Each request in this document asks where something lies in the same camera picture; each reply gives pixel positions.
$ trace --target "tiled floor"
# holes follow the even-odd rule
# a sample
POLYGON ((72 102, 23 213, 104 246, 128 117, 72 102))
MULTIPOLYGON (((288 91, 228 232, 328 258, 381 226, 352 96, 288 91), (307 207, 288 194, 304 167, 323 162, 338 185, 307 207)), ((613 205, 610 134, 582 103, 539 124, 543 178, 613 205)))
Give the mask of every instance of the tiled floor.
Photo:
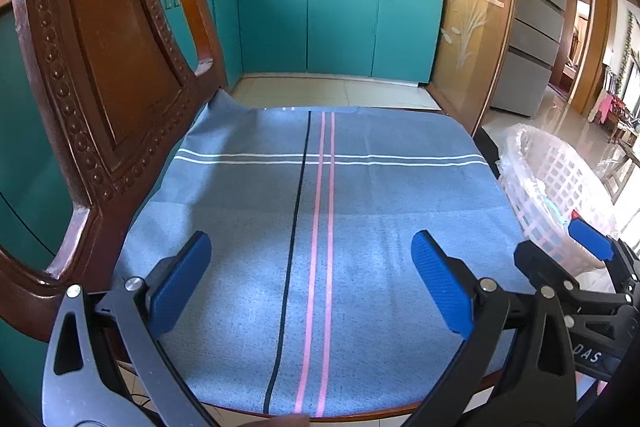
POLYGON ((233 96, 248 107, 363 105, 439 109, 425 89, 372 80, 246 76, 234 88, 233 96))
MULTIPOLYGON (((564 100, 547 88, 540 110, 535 118, 525 118, 503 111, 490 110, 482 127, 500 146, 507 128, 525 123, 547 131, 574 147, 598 177, 602 177, 612 162, 622 156, 618 145, 608 143, 607 134, 596 124, 568 107, 564 100)), ((635 169, 622 196, 615 206, 618 229, 632 247, 640 241, 640 169, 635 169)))

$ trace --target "refrigerator drawer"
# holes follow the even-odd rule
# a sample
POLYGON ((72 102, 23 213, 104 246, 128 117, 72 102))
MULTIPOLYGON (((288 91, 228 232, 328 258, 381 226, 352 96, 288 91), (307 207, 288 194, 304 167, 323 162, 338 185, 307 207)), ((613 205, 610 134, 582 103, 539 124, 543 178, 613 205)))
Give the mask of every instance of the refrigerator drawer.
POLYGON ((550 77, 551 70, 519 55, 507 53, 491 107, 534 117, 550 77))
POLYGON ((543 0, 518 0, 516 19, 532 26, 538 31, 560 41, 564 15, 558 13, 543 0))
POLYGON ((513 21, 509 45, 532 57, 536 57, 538 60, 542 60, 542 62, 550 66, 556 63, 558 48, 560 47, 555 40, 517 19, 513 21))

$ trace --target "blue cloth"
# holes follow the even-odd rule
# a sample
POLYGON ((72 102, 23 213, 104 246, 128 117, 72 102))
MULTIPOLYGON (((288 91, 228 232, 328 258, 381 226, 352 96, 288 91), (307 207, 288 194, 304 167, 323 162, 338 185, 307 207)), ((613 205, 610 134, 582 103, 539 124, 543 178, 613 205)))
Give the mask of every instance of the blue cloth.
MULTIPOLYGON (((272 414, 370 412, 423 399, 461 342, 412 263, 412 237, 423 229, 477 277, 533 292, 513 264, 520 226, 454 120, 353 107, 255 110, 219 92, 130 229, 117 270, 144 276, 195 230, 206 232, 210 266, 161 337, 194 394, 262 412, 272 381, 272 414)), ((505 333, 490 372, 509 341, 505 333)))

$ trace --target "chair backrest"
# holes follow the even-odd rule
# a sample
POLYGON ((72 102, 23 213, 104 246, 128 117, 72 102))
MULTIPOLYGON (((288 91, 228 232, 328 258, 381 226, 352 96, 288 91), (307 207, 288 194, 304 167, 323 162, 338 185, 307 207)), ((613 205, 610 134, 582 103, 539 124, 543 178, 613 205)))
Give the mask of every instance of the chair backrest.
POLYGON ((12 0, 31 89, 74 204, 43 272, 0 247, 0 316, 22 333, 49 338, 69 285, 110 286, 132 217, 172 146, 226 88, 206 0, 181 1, 195 72, 160 0, 12 0))

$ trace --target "screw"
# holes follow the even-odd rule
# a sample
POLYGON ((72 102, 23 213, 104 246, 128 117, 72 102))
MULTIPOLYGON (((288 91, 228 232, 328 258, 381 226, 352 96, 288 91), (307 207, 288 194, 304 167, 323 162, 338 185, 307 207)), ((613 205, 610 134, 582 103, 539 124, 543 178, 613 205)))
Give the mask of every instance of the screw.
POLYGON ((481 279, 480 280, 480 287, 482 288, 482 290, 491 293, 491 292, 495 292, 498 289, 498 283, 495 282, 493 279, 481 279))
POLYGON ((540 288, 540 293, 542 293, 542 296, 545 299, 552 299, 556 296, 556 292, 554 292, 554 289, 551 288, 551 286, 542 286, 542 288, 540 288))
POLYGON ((124 283, 124 287, 129 292, 136 292, 140 288, 142 288, 142 285, 144 283, 145 283, 145 280, 142 279, 142 277, 131 277, 130 279, 127 279, 126 283, 124 283))
POLYGON ((79 284, 72 284, 71 286, 69 286, 69 288, 66 289, 66 296, 74 299, 75 297, 78 297, 81 292, 82 288, 79 284))

